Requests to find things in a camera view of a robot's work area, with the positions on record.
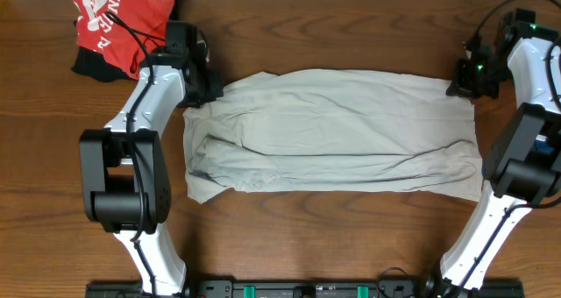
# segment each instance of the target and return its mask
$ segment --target black cloth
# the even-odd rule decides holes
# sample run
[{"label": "black cloth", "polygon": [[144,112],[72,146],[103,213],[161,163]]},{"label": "black cloth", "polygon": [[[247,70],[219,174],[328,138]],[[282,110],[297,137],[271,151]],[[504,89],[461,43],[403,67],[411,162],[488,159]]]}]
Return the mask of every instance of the black cloth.
[{"label": "black cloth", "polygon": [[[178,0],[174,1],[174,7],[169,15],[170,20],[179,18]],[[70,68],[79,75],[90,76],[99,82],[113,82],[118,79],[132,80],[121,68],[107,63],[101,53],[96,53],[88,48],[79,46],[76,62]]]}]

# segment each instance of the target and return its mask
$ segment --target tabletop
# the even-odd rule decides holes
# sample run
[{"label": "tabletop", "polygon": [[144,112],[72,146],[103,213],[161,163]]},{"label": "tabletop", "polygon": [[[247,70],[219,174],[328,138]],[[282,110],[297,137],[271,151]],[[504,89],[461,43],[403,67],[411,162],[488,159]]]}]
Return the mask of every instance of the tabletop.
[{"label": "tabletop", "polygon": [[[233,82],[260,71],[373,69],[450,79],[462,42],[502,0],[181,0],[202,28],[211,64]],[[561,28],[539,0],[520,5]],[[74,74],[71,0],[6,0],[0,9],[0,296],[83,296],[91,280],[133,280],[125,248],[84,215],[78,138],[101,128],[135,82]],[[485,34],[493,35],[497,17]],[[515,111],[512,85],[475,102],[483,156]],[[423,275],[453,245],[475,202],[415,193],[228,190],[187,197],[182,110],[162,137],[175,248],[191,275],[238,280],[356,280],[390,266]],[[561,292],[561,211],[533,211],[488,270],[517,277],[528,297]]]}]

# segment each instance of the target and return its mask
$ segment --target gray fabric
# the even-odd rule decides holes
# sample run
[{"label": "gray fabric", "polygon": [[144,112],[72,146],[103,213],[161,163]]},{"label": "gray fabric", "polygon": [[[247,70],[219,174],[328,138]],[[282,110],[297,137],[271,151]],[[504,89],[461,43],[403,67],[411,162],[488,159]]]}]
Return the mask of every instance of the gray fabric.
[{"label": "gray fabric", "polygon": [[188,195],[416,191],[479,200],[473,106],[449,82],[376,71],[256,74],[185,111]]}]

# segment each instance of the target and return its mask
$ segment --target red shirt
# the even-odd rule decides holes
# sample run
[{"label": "red shirt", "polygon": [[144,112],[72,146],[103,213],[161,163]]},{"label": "red shirt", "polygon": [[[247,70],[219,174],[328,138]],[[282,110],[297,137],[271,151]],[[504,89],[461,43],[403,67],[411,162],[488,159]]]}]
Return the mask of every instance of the red shirt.
[{"label": "red shirt", "polygon": [[[74,0],[74,3],[81,13],[76,23],[76,43],[102,53],[105,61],[120,67],[133,79],[138,79],[138,65],[145,58],[144,53],[134,38],[104,12],[112,11],[132,29],[164,39],[174,7],[174,0]],[[137,36],[148,52],[165,44],[158,39]]]}]

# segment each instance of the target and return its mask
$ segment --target green tape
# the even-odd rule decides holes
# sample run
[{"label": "green tape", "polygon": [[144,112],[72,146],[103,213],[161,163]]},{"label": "green tape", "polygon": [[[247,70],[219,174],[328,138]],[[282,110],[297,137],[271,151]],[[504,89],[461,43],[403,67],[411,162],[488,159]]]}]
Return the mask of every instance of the green tape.
[{"label": "green tape", "polygon": [[244,286],[244,298],[255,298],[255,286]]},{"label": "green tape", "polygon": [[357,298],[368,298],[368,286],[357,287]]}]

